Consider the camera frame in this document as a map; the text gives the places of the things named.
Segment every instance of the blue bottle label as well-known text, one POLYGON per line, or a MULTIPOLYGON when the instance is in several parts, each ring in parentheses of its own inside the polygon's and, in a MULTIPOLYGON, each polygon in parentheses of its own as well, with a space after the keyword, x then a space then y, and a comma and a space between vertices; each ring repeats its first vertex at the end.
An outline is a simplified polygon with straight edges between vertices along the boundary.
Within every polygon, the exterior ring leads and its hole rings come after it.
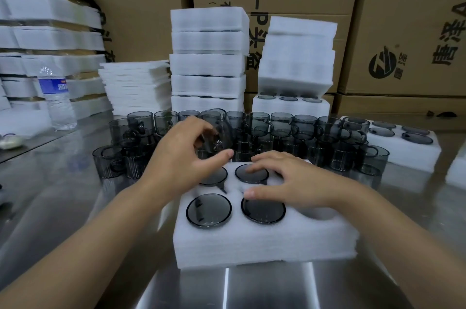
POLYGON ((61 94, 68 93, 68 86, 66 85, 65 78, 53 78, 48 80, 41 80, 39 78, 43 94, 61 94))

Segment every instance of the person's right hand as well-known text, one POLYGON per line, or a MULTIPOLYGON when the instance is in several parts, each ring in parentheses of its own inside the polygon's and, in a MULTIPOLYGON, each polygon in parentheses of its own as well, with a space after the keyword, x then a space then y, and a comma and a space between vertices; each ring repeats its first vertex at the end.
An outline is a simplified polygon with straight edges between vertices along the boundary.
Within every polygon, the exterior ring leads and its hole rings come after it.
POLYGON ((344 199, 350 186, 358 182, 316 167, 286 152, 269 151, 252 158, 247 171, 271 169, 280 173, 281 185, 255 186, 244 192, 248 200, 274 200, 295 206, 332 207, 344 199))

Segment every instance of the stainless steel tabletop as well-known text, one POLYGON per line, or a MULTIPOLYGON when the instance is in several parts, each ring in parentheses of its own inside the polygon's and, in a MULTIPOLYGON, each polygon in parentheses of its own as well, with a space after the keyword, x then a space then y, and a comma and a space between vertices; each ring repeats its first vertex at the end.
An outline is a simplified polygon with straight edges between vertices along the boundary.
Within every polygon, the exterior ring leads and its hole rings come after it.
MULTIPOLYGON (((0 206, 0 289, 131 184, 124 177, 100 180, 93 164, 92 151, 109 142, 107 122, 112 118, 108 112, 87 118, 77 131, 45 144, 31 141, 33 149, 0 164, 0 197, 5 201, 0 206)), ((444 183, 444 173, 466 136, 458 126, 466 129, 466 124, 412 116, 383 119, 404 124, 417 119, 412 125, 437 131, 443 152, 432 175, 389 165, 379 192, 466 256, 466 191, 444 183)), ((172 244, 177 208, 172 202, 149 224, 99 308, 411 307, 369 259, 364 241, 356 259, 180 271, 172 244)))

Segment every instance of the plastic water bottle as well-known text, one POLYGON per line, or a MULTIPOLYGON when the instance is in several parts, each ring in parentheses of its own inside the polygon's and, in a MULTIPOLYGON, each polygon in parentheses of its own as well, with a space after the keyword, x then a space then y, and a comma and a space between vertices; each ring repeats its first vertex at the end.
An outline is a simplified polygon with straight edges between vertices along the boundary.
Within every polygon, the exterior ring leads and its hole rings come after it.
POLYGON ((77 126, 75 111, 69 101, 66 78, 57 66, 43 66, 37 75, 47 101, 50 120, 56 130, 72 130, 77 126))

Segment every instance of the stack of foam blocks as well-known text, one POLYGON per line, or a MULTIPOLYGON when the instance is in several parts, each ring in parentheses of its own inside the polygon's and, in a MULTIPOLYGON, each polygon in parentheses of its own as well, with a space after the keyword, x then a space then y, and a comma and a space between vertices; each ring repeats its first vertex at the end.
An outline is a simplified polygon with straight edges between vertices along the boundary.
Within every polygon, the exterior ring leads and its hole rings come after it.
POLYGON ((105 62, 98 10, 77 0, 0 0, 0 19, 0 78, 12 108, 47 109, 37 75, 50 66, 67 77, 78 119, 110 109, 97 73, 105 62))
POLYGON ((243 111, 249 18, 241 7, 172 10, 172 109, 243 111))
POLYGON ((113 115, 169 109, 168 67, 167 60, 102 64, 99 75, 113 107, 113 115))
POLYGON ((267 98, 259 96, 274 92, 278 100, 287 102, 268 98, 268 104, 280 106, 280 111, 328 115, 321 98, 333 85, 336 29, 333 22, 272 16, 259 65, 258 87, 263 93, 253 100, 253 110, 267 104, 260 100, 267 98))

